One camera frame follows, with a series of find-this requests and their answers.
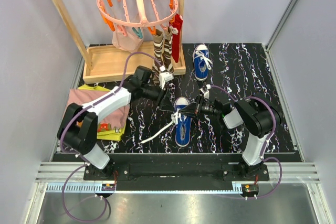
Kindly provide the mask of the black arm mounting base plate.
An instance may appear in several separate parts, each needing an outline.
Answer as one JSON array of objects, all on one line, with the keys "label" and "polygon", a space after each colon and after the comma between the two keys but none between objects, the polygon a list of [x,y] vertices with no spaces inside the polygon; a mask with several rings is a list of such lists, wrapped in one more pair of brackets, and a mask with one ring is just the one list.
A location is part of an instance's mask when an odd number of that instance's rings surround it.
[{"label": "black arm mounting base plate", "polygon": [[110,154],[106,168],[85,168],[84,180],[135,180],[139,177],[211,177],[224,181],[270,180],[268,168],[260,163],[247,166],[242,154]]}]

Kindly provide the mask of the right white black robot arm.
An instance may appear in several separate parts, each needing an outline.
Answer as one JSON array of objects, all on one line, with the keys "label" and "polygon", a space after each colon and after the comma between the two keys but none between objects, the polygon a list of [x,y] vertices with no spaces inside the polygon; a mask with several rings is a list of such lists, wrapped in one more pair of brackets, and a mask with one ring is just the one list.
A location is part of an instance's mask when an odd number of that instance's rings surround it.
[{"label": "right white black robot arm", "polygon": [[227,130],[244,125],[248,130],[248,140],[241,161],[233,166],[232,175],[244,180],[252,180],[263,171],[264,153],[267,142],[282,124],[283,113],[278,111],[267,98],[255,94],[234,102],[213,102],[202,95],[196,101],[179,109],[178,113],[192,118],[202,115],[214,116]]}]

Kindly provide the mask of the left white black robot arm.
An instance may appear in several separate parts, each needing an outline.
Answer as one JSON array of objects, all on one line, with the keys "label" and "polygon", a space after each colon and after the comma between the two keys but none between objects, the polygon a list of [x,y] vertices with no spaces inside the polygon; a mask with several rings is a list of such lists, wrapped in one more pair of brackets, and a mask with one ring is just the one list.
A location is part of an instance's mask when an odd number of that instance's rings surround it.
[{"label": "left white black robot arm", "polygon": [[60,146],[72,148],[85,162],[95,167],[95,174],[103,180],[113,175],[110,157],[97,144],[98,124],[108,115],[140,98],[146,98],[166,111],[173,111],[166,84],[174,76],[160,68],[159,84],[151,85],[152,70],[139,66],[133,75],[122,80],[107,94],[83,105],[70,104],[64,113],[57,137]]}]

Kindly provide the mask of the white shoelace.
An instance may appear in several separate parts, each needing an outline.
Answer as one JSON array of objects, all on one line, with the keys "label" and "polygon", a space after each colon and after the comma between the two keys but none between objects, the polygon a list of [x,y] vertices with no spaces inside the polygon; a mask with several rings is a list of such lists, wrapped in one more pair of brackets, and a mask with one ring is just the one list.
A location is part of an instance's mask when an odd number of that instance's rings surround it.
[{"label": "white shoelace", "polygon": [[170,126],[172,125],[177,125],[179,121],[182,120],[182,114],[181,114],[182,109],[178,108],[176,112],[174,112],[171,115],[171,121],[170,123],[168,123],[166,126],[164,126],[163,128],[161,128],[158,132],[156,132],[153,136],[142,140],[140,142],[140,144],[145,144],[153,139],[155,139],[157,136],[159,136],[161,133],[163,133],[165,130],[167,130]]}]

